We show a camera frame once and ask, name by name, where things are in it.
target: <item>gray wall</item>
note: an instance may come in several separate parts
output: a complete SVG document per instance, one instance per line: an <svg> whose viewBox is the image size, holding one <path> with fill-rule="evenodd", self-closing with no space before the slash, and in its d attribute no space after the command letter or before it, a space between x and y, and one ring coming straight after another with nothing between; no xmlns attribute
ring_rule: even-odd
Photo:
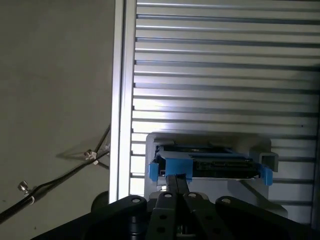
<svg viewBox="0 0 320 240"><path fill-rule="evenodd" d="M111 117L113 0L0 3L0 211L81 161ZM89 166L0 225L0 239L30 239L90 211L109 171Z"/></svg>

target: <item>screw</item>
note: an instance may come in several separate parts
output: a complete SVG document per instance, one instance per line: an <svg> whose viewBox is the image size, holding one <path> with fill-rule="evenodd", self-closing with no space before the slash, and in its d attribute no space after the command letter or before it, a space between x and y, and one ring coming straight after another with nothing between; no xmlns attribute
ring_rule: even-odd
<svg viewBox="0 0 320 240"><path fill-rule="evenodd" d="M225 204L230 204L231 203L231 200L228 199L228 198L224 198L221 200L221 202L225 203Z"/></svg>
<svg viewBox="0 0 320 240"><path fill-rule="evenodd" d="M18 189L22 192L25 192L28 190L28 183L26 181L22 181L18 185Z"/></svg>

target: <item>slotted metal panel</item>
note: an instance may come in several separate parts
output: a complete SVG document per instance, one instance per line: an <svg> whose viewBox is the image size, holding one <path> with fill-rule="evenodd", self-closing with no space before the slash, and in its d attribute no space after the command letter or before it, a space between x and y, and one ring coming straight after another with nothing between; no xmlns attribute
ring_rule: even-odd
<svg viewBox="0 0 320 240"><path fill-rule="evenodd" d="M120 116L119 149L111 151L118 184L110 194L143 195L148 133L261 134L280 157L269 199L309 224L320 3L130 0L124 15L121 102L112 110Z"/></svg>

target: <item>wire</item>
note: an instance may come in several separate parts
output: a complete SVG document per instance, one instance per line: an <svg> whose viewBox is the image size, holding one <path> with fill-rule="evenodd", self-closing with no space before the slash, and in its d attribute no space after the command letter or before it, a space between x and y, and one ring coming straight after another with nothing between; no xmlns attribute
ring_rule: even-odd
<svg viewBox="0 0 320 240"><path fill-rule="evenodd" d="M98 145L95 148L95 152L96 153L98 153L99 149L101 148L102 144L104 143L105 138L107 137L109 132L110 132L110 124L107 127L106 131L104 132L102 138L100 139ZM22 200L20 200L15 205L9 207L7 210L5 210L2 213L0 213L0 224L3 223L4 221L6 221L11 216L13 216L14 214L16 214L17 212L19 212L20 210L22 210L23 208L25 208L26 206L28 206L30 204L33 204L34 201L38 201L41 197L43 197L50 190L52 190L56 186L60 185L65 180L67 180L68 178L72 177L74 174L76 174L77 172L79 172L80 170L85 168L86 166L93 164L95 161L99 160L100 158L102 158L103 156L107 155L108 153L110 153L110 151L106 150L103 153L100 153L95 159L91 159L91 160L86 161L85 163L83 163L83 164L79 165L78 167L74 168L73 170L65 173L61 177L58 177L58 178L56 178L56 179L54 179L52 181L48 181L46 183L43 183L43 184L35 187ZM103 168L105 168L105 169L107 169L107 170L109 170L109 166L107 166L106 164L104 164L102 162L98 161L98 165L103 167Z"/></svg>
<svg viewBox="0 0 320 240"><path fill-rule="evenodd" d="M15 213L17 213L21 209L23 209L24 207L28 206L31 203L32 197L34 197L35 194L37 192L39 192L42 188L50 186L49 189L47 189L47 191L45 191L43 193L43 195L45 195L50 189L52 189L52 188L56 187L57 185L63 183L66 179L68 179L72 175L76 174L77 172L82 170L84 167L86 167L88 165L91 165L93 162L99 160L100 158L102 158L103 156L107 155L108 153L109 153L109 151L105 151L102 154L100 154L96 159L88 160L87 162L85 162L85 163L81 164L80 166L76 167L75 169L69 171L68 173L66 173L64 175L62 175L61 177L58 177L58 178L56 178L56 179L54 179L52 181L48 181L46 183L43 183L43 184L37 186L36 188L34 188L28 194L28 196L26 196L25 198L23 198L22 200L17 202L15 205L13 205L10 208L8 208L7 210L5 210L2 213L0 213L0 224L3 223L8 218L10 218L11 216L13 216Z"/></svg>
<svg viewBox="0 0 320 240"><path fill-rule="evenodd" d="M94 152L95 152L95 153L98 153L99 149L101 148L102 144L104 143L105 138L107 137L107 135L108 135L109 132L110 132L110 124L109 124L109 126L106 128L106 130L105 130L104 134L102 135L102 137L101 137L98 145L95 147L95 149L94 149Z"/></svg>

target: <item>cable clip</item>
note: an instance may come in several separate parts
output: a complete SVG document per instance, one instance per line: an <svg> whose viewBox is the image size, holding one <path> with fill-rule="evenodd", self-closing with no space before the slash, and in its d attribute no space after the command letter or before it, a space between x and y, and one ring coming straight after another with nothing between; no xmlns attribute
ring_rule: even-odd
<svg viewBox="0 0 320 240"><path fill-rule="evenodd" d="M94 160L97 158L97 153L89 149L88 151L84 152L85 160ZM94 161L93 164L97 165L99 163L98 160Z"/></svg>
<svg viewBox="0 0 320 240"><path fill-rule="evenodd" d="M18 185L18 189L23 192L23 197L26 198L29 193L32 191L32 189L29 189L28 187L28 183L26 181L22 181L19 183ZM30 203L30 205L34 204L35 203L35 197L34 196L31 196L31 199L32 199L32 202Z"/></svg>

